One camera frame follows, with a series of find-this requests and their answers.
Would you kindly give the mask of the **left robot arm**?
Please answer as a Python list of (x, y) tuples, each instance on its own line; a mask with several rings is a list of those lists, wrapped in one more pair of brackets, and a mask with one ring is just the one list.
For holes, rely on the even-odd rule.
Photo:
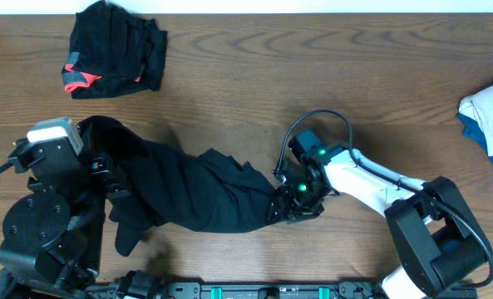
[(0, 298), (164, 298), (166, 284), (142, 271), (100, 287), (108, 199), (131, 199), (126, 173), (104, 152), (67, 137), (16, 142), (8, 162), (32, 171), (31, 193), (7, 212), (0, 246)]

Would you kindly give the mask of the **black shirt with white logo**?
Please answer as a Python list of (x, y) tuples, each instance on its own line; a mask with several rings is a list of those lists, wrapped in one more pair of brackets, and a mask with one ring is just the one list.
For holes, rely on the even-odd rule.
[(127, 257), (146, 231), (174, 223), (195, 232), (248, 233), (279, 221), (274, 187), (250, 163), (208, 149), (198, 157), (144, 140), (120, 121), (94, 115), (79, 123), (86, 145), (126, 172), (133, 199), (112, 200), (116, 251)]

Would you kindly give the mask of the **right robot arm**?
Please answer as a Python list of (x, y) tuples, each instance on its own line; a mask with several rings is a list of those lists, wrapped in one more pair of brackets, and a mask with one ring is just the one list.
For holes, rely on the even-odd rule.
[(347, 194), (386, 220), (400, 266), (361, 298), (475, 297), (493, 282), (493, 249), (460, 190), (448, 178), (413, 179), (351, 145), (292, 139), (299, 169), (280, 157), (274, 212), (289, 222), (317, 218), (329, 194)]

